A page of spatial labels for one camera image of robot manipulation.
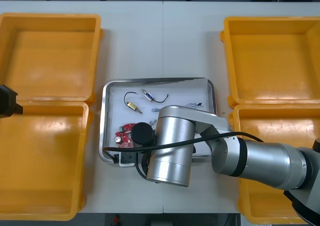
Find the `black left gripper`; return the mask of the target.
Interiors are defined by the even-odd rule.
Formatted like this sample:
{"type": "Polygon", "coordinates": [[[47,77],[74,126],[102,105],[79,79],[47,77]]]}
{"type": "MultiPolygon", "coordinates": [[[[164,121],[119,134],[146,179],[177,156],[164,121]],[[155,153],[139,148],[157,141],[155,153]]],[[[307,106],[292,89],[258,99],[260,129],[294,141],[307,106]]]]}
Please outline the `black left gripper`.
{"type": "Polygon", "coordinates": [[[5,85],[0,86],[0,117],[8,118],[13,114],[22,115],[23,107],[17,104],[17,93],[5,85]]]}

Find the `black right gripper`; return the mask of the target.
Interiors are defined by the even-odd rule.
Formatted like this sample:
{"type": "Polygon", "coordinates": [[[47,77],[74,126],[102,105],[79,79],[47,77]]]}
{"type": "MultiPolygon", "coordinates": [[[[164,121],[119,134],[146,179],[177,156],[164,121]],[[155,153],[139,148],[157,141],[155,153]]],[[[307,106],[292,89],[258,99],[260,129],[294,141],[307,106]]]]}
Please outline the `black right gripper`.
{"type": "Polygon", "coordinates": [[[142,167],[148,167],[149,166],[150,157],[151,157],[151,153],[150,152],[141,153],[140,163],[141,163],[142,167]]]}

